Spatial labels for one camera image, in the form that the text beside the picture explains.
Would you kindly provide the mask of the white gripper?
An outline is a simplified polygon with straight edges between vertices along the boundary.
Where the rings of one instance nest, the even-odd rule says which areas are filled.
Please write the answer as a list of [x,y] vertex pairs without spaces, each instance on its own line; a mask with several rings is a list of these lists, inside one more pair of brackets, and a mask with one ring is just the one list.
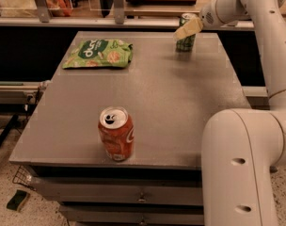
[[183,40],[199,33],[203,27],[218,28],[232,23],[240,15],[241,5],[238,0],[212,0],[200,10],[199,17],[194,17],[180,26],[174,32],[173,39]]

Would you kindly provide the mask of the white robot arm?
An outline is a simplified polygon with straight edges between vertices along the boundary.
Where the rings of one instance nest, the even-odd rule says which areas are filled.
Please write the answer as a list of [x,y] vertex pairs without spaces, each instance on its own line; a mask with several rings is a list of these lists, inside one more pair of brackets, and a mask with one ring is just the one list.
[[201,173],[205,226],[278,226],[270,169],[286,165],[285,0],[212,0],[175,40],[249,19],[262,63],[269,109],[227,109],[203,131]]

